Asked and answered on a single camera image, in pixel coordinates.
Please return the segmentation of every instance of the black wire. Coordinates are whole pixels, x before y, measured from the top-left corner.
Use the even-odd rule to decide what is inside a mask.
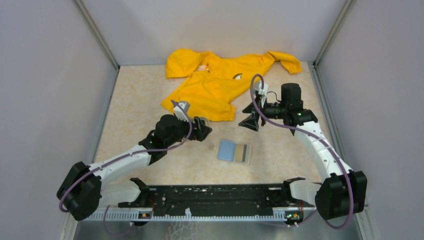
[[[276,93],[275,91],[269,91],[266,95],[268,95],[269,93],[273,93],[273,94],[275,94],[275,100],[276,100],[277,102],[281,103],[281,101],[280,101],[280,100],[278,100],[278,96],[277,96],[277,93]]]

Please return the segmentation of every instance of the floor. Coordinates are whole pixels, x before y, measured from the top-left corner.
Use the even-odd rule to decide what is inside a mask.
[[[328,137],[323,114],[309,72],[302,62],[301,73],[290,75],[278,62],[264,76],[269,91],[280,95],[283,83],[298,83],[304,107],[311,109]],[[162,115],[169,114],[160,103],[184,78],[165,78],[164,65],[122,66],[112,96],[96,162],[114,157],[144,139]],[[269,94],[269,102],[275,97]],[[158,162],[135,169],[118,181],[140,178],[147,185],[183,184],[252,184],[282,183],[286,179],[304,177],[320,182],[320,176],[304,146],[286,129],[270,124],[259,132],[239,127],[248,115],[242,110],[251,102],[248,92],[231,104],[236,107],[234,121],[211,122],[212,133],[203,141],[188,141],[169,151]],[[220,139],[253,146],[250,164],[217,160]]]

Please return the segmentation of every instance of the yellow shirt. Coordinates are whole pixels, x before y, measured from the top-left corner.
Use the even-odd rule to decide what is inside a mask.
[[[190,104],[190,117],[233,121],[236,108],[231,101],[249,89],[255,74],[264,75],[276,61],[290,74],[302,71],[301,63],[294,56],[276,51],[220,58],[209,51],[179,49],[168,57],[166,78],[187,78],[161,105],[172,113],[171,100],[186,101]]]

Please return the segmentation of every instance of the gray floor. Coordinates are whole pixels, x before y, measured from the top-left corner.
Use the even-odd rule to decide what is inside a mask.
[[[332,221],[336,225],[343,219]],[[109,231],[125,232],[128,222],[108,222]],[[101,221],[81,221],[74,240],[112,240]],[[150,222],[119,239],[126,240],[360,240],[356,218],[343,230],[334,230],[315,215],[299,228],[269,226],[258,222]]]

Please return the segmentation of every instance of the white wall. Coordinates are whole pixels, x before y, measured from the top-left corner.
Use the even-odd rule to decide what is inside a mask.
[[[115,70],[71,0],[2,0],[0,33],[0,239],[58,239],[56,191],[92,160]]]
[[[422,239],[424,1],[357,1],[319,70],[382,240]]]
[[[317,57],[345,0],[84,0],[120,65],[164,64],[178,48],[238,57]]]

